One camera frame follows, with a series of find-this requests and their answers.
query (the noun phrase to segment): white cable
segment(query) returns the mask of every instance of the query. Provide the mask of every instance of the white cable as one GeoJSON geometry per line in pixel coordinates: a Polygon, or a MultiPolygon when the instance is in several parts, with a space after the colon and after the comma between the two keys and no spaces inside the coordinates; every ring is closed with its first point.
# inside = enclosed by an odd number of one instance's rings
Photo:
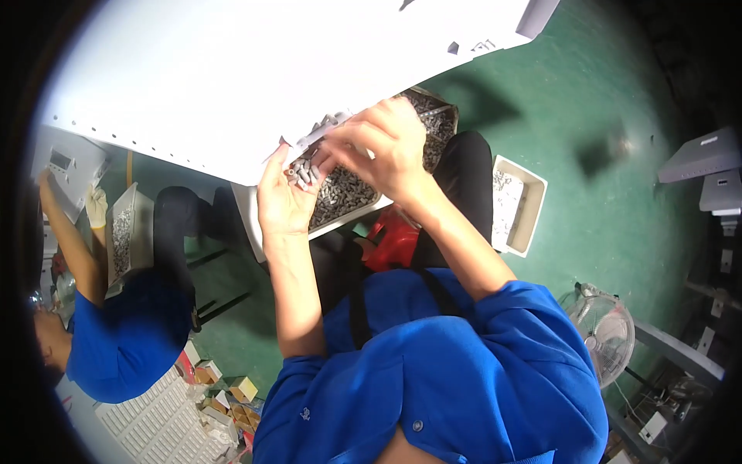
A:
{"type": "Polygon", "coordinates": [[[621,396],[623,397],[623,400],[626,402],[626,406],[631,411],[631,413],[634,415],[634,417],[637,418],[639,423],[641,424],[642,428],[644,427],[645,423],[639,418],[637,413],[634,411],[634,409],[631,407],[631,403],[628,402],[628,398],[626,398],[626,395],[623,394],[623,391],[621,390],[621,387],[618,386],[618,382],[613,382],[613,385],[616,385],[616,388],[618,388],[618,393],[621,393],[621,396]]]}

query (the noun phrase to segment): hand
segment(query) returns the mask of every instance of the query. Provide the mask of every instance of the hand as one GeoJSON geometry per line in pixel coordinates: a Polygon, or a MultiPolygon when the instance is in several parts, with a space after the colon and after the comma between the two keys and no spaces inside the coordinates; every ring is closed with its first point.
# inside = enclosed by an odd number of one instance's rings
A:
{"type": "Polygon", "coordinates": [[[257,221],[264,240],[271,235],[302,235],[309,231],[320,186],[337,166],[328,151],[315,154],[312,163],[318,166],[320,178],[305,192],[297,185],[290,186],[283,173],[282,165],[288,153],[288,145],[278,146],[257,186],[257,221]]]}
{"type": "Polygon", "coordinates": [[[91,229],[105,227],[105,213],[108,211],[108,202],[105,200],[103,189],[100,187],[93,189],[93,186],[88,184],[88,191],[85,193],[85,211],[88,213],[91,229]]]}
{"type": "Polygon", "coordinates": [[[39,172],[39,175],[36,176],[36,183],[38,183],[39,186],[48,185],[49,176],[51,175],[51,170],[49,168],[44,168],[44,170],[39,172]]]}
{"type": "Polygon", "coordinates": [[[406,98],[382,100],[325,135],[321,148],[403,207],[430,175],[422,167],[425,127],[406,98]],[[370,159],[359,149],[373,151],[370,159]]]}

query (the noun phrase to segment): woman's left hand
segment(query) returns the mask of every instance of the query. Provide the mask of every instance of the woman's left hand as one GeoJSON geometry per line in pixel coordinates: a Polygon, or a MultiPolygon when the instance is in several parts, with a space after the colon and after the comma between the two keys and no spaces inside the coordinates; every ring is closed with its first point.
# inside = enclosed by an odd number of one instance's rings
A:
{"type": "Polygon", "coordinates": [[[283,173],[283,162],[288,153],[289,146],[281,143],[268,161],[263,178],[257,186],[257,220],[264,240],[271,235],[308,233],[309,220],[315,211],[320,186],[337,166],[329,152],[317,152],[312,158],[312,164],[319,168],[320,178],[305,192],[298,185],[290,186],[283,173]]]}

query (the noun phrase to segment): gray cylindrical part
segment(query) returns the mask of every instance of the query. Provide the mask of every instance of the gray cylindrical part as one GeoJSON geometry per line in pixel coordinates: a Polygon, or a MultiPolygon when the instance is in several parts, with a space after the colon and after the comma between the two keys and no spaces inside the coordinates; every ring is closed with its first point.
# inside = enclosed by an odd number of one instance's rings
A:
{"type": "Polygon", "coordinates": [[[297,172],[297,174],[299,174],[299,177],[301,177],[301,179],[304,182],[306,182],[306,183],[311,182],[311,180],[309,180],[309,174],[307,174],[306,171],[304,171],[303,168],[302,169],[299,169],[299,171],[297,172]]]}

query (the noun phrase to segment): red stool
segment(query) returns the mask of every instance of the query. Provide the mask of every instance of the red stool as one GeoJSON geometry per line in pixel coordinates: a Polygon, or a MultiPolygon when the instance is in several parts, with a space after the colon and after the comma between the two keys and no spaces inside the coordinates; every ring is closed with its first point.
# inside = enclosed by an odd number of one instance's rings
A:
{"type": "Polygon", "coordinates": [[[400,206],[393,204],[381,213],[366,238],[373,240],[384,227],[387,233],[366,260],[366,267],[374,272],[388,271],[399,265],[410,267],[420,226],[400,206]]]}

